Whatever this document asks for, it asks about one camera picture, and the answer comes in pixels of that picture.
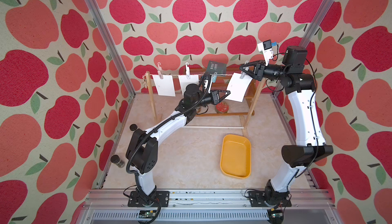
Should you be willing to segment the white postcard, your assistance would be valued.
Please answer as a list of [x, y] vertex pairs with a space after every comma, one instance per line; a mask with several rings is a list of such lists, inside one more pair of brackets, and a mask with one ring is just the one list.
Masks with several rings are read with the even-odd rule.
[[242, 74], [234, 73], [227, 87], [227, 91], [230, 91], [230, 94], [226, 97], [226, 100], [243, 102], [245, 93], [252, 80], [246, 74], [242, 77]]
[[152, 75], [159, 96], [176, 96], [171, 75]]
[[217, 61], [209, 61], [206, 72], [210, 74], [217, 73], [218, 75], [225, 75], [227, 71], [227, 65], [225, 63]]
[[199, 76], [198, 75], [179, 75], [179, 82], [181, 87], [182, 94], [185, 93], [186, 87], [190, 84], [199, 84]]

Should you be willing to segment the teal clothespin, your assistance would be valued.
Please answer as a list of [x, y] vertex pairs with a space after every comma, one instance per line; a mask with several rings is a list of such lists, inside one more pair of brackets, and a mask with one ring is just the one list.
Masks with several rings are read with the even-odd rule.
[[212, 74], [212, 76], [211, 76], [211, 82], [212, 82], [212, 83], [215, 83], [215, 82], [216, 82], [217, 76], [218, 76], [217, 72], [215, 72], [215, 73]]

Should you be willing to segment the white clothespin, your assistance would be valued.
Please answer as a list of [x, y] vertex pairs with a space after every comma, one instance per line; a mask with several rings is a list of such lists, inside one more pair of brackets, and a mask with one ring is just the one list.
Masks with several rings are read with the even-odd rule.
[[190, 68], [189, 68], [189, 63], [187, 62], [186, 64], [185, 64], [185, 73], [186, 73], [186, 78], [187, 79], [190, 79]]

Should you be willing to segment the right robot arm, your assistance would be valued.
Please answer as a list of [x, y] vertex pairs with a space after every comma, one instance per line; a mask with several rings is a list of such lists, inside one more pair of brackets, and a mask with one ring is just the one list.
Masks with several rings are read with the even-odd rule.
[[281, 65], [254, 61], [240, 66], [242, 72], [255, 80], [266, 78], [280, 81], [293, 108], [296, 143], [282, 147], [284, 162], [264, 190], [264, 201], [269, 206], [286, 199], [296, 178], [313, 163], [333, 153], [333, 147], [326, 144], [318, 121], [315, 78], [303, 72], [307, 53], [303, 47], [289, 46]]

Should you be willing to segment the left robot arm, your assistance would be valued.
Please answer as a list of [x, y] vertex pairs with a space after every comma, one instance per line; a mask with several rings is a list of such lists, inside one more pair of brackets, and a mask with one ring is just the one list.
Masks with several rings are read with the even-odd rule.
[[217, 105], [230, 93], [228, 90], [211, 90], [208, 84], [203, 90], [197, 84], [190, 84], [186, 87], [183, 99], [167, 119], [147, 130], [134, 130], [126, 151], [126, 171], [135, 176], [136, 187], [141, 195], [151, 197], [156, 190], [152, 169], [158, 161], [160, 144], [186, 126], [197, 115], [198, 107]]

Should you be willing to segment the round red tin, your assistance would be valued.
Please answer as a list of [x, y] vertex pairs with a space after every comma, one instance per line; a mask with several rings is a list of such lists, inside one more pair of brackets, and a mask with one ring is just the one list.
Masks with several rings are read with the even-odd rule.
[[215, 111], [216, 111], [216, 113], [219, 113], [219, 114], [228, 113], [229, 108], [230, 108], [229, 104], [225, 101], [222, 101], [222, 102], [218, 103], [217, 105], [215, 105]]

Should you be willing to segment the wooden shelf rack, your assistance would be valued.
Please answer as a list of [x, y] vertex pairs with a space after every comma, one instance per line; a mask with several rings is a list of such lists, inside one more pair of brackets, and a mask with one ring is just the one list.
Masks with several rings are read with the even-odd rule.
[[[212, 89], [227, 90], [230, 76], [233, 73], [240, 73], [239, 65], [231, 65], [226, 69], [226, 75], [217, 78], [217, 81], [212, 84]], [[199, 113], [200, 116], [219, 116], [219, 115], [243, 115], [247, 116], [250, 107], [253, 103], [253, 98], [256, 93], [257, 82], [252, 80], [249, 84], [247, 91], [242, 102], [232, 101], [224, 99], [223, 102], [226, 103], [227, 110], [223, 110], [222, 113], [218, 113], [215, 105], [209, 105], [208, 110], [206, 108], [201, 108]]]

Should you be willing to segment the yellow plastic tray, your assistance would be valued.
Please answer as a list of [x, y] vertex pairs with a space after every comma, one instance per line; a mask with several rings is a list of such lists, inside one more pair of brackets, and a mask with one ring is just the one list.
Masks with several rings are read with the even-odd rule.
[[228, 134], [223, 139], [220, 169], [225, 176], [246, 179], [251, 174], [251, 143], [243, 136]]

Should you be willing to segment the pink clothespin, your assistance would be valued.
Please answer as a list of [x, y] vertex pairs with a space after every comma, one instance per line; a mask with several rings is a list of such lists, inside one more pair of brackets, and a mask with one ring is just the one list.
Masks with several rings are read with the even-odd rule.
[[161, 63], [160, 62], [157, 63], [157, 66], [158, 66], [158, 71], [157, 71], [158, 76], [159, 76], [160, 79], [163, 79], [163, 70], [162, 70], [162, 67], [161, 67]]

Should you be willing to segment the glass jar black lid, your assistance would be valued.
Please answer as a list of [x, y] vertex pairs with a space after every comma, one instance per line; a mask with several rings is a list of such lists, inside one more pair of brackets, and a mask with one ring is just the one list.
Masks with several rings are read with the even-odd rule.
[[136, 124], [131, 124], [130, 127], [129, 127], [129, 129], [130, 129], [131, 131], [136, 131], [136, 130], [138, 129], [138, 126], [137, 126]]

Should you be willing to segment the right aluminium frame post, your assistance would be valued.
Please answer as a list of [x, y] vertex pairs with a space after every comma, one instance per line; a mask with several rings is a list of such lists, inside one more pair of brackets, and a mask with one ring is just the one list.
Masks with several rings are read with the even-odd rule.
[[294, 38], [294, 41], [280, 42], [277, 51], [283, 54], [287, 45], [298, 45], [308, 50], [307, 60], [312, 61], [315, 56], [315, 45], [311, 42], [314, 35], [318, 38], [323, 33], [330, 32], [339, 22], [342, 7], [336, 0], [306, 0], [302, 2], [295, 14], [294, 20], [299, 26], [295, 31], [303, 30], [303, 37]]

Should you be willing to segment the aluminium frame post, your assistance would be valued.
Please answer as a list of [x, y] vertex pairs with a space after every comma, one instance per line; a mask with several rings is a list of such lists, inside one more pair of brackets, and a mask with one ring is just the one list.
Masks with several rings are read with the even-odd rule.
[[109, 31], [109, 28], [107, 27], [107, 24], [104, 18], [102, 17], [97, 1], [96, 0], [84, 0], [84, 1], [87, 7], [89, 8], [93, 16], [93, 19], [100, 31], [101, 37], [107, 47], [107, 50], [114, 61], [114, 64], [119, 72], [119, 76], [121, 77], [127, 91], [129, 92], [130, 97], [134, 98], [136, 96], [135, 89], [128, 76], [124, 62], [116, 48], [114, 39]]
[[294, 41], [280, 42], [277, 51], [283, 54], [287, 45], [298, 45], [308, 50], [307, 60], [312, 61], [315, 56], [315, 45], [311, 42], [314, 35], [318, 38], [323, 33], [330, 32], [339, 22], [342, 7], [336, 0], [306, 0], [302, 2], [295, 14], [294, 20], [299, 26], [295, 31], [303, 30], [303, 37], [294, 38]]

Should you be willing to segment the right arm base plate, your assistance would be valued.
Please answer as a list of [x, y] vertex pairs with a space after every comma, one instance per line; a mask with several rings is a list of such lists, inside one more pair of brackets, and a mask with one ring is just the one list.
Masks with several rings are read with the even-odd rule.
[[288, 192], [261, 191], [248, 189], [245, 197], [250, 201], [252, 207], [271, 207], [277, 208], [291, 207], [292, 203]]

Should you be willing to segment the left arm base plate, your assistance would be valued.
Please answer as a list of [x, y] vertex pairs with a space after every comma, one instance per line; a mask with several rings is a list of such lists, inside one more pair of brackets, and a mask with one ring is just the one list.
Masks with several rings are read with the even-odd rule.
[[168, 207], [169, 191], [153, 191], [145, 195], [140, 191], [132, 191], [128, 200], [128, 207]]

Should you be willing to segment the left aluminium frame post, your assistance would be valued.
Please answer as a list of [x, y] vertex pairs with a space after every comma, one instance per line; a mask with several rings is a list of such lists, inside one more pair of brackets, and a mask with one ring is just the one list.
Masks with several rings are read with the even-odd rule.
[[104, 18], [102, 17], [97, 1], [96, 0], [84, 0], [84, 1], [87, 7], [89, 8], [93, 16], [93, 19], [100, 31], [101, 37], [107, 47], [107, 50], [114, 61], [114, 64], [119, 72], [119, 76], [121, 77], [127, 91], [129, 92], [130, 97], [134, 98], [136, 96], [135, 89], [128, 76], [124, 62], [116, 48], [114, 39], [109, 31], [109, 28], [107, 27], [107, 24]]

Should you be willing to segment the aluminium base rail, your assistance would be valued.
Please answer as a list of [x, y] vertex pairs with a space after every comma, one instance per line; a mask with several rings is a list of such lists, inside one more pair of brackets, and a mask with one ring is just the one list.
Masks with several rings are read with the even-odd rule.
[[161, 210], [143, 207], [120, 189], [92, 190], [77, 224], [341, 224], [321, 189], [293, 189], [275, 208], [244, 189], [166, 189]]

